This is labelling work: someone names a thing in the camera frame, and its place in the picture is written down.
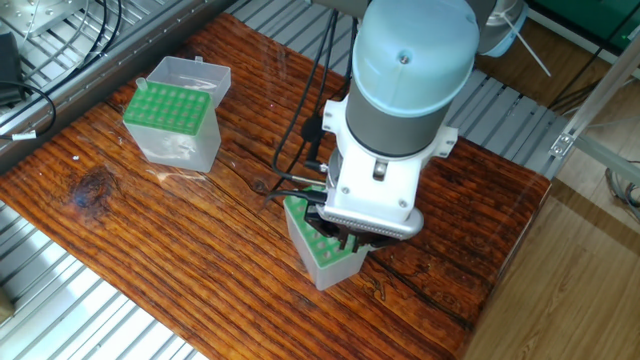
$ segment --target wooden table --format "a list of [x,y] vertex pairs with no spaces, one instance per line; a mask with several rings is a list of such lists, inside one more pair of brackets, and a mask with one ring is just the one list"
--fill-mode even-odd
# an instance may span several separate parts
[[[178,52],[196,55],[232,69],[210,173],[144,159],[122,124],[131,83],[2,177],[0,199],[211,358],[460,358],[549,181],[460,139],[424,170],[419,236],[319,292],[264,205],[311,61],[229,15]],[[328,93],[342,83],[331,73]]]

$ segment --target clear plastic box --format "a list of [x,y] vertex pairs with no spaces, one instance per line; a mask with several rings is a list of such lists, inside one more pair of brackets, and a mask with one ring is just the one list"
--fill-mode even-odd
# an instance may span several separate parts
[[215,108],[230,78],[227,67],[165,58],[147,80],[138,79],[124,124],[147,160],[211,171],[221,143]]
[[208,92],[213,107],[217,108],[231,87],[231,69],[202,62],[199,56],[195,61],[167,56],[147,77],[147,81]]

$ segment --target dark knot in wood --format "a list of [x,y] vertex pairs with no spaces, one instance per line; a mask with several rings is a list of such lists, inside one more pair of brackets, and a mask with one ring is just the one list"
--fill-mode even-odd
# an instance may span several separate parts
[[91,208],[106,199],[113,187],[113,177],[105,167],[91,169],[73,191],[73,202],[80,208]]

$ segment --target metal bracket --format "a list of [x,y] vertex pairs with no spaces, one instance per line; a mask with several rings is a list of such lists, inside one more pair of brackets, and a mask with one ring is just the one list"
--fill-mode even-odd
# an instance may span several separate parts
[[4,0],[0,1],[0,18],[22,35],[31,29],[29,36],[38,36],[85,5],[83,0],[40,0],[39,4]]
[[562,133],[558,137],[555,143],[551,146],[551,150],[549,150],[549,154],[551,156],[564,158],[569,153],[569,150],[573,147],[573,144],[576,142],[576,138],[567,134]]

